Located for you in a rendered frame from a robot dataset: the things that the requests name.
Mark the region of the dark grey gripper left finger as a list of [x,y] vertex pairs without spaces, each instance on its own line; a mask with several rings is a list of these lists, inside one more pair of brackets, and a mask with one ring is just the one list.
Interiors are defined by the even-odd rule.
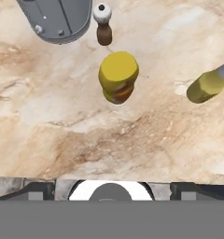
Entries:
[[53,182],[32,182],[21,190],[0,196],[0,201],[53,201],[54,190]]

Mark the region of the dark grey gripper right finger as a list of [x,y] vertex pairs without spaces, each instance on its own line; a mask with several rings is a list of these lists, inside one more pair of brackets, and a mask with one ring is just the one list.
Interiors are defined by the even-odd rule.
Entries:
[[170,184],[171,201],[224,200],[224,185],[173,182]]

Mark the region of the yellow mustard jar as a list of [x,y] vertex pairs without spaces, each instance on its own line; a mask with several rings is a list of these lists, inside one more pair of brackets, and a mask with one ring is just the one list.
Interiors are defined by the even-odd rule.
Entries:
[[98,73],[105,99],[114,105],[123,104],[133,93],[138,74],[139,65],[129,52],[116,51],[106,56]]

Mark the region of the white and grey round object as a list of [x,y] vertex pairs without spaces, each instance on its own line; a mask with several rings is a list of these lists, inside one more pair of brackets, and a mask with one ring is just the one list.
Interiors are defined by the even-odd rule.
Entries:
[[136,181],[79,180],[71,189],[69,201],[154,201],[149,185]]

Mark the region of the yellow-green bottle with grey neck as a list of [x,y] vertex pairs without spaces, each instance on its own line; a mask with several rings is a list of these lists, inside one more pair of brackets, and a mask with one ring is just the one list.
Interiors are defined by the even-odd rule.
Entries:
[[187,97],[194,104],[201,104],[217,96],[224,89],[224,64],[202,73],[187,89]]

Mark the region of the grey rounded metal appliance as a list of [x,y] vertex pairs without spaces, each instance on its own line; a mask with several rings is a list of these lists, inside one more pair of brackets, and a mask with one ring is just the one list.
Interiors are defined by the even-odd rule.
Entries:
[[16,0],[34,32],[52,44],[81,38],[91,23],[92,0]]

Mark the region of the brown grinder with white top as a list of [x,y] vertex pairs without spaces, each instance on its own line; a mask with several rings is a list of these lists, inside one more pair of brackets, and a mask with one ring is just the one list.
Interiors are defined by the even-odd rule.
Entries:
[[94,7],[93,18],[97,22],[97,40],[100,45],[108,46],[112,42],[112,29],[109,21],[112,17],[112,10],[106,3],[100,3]]

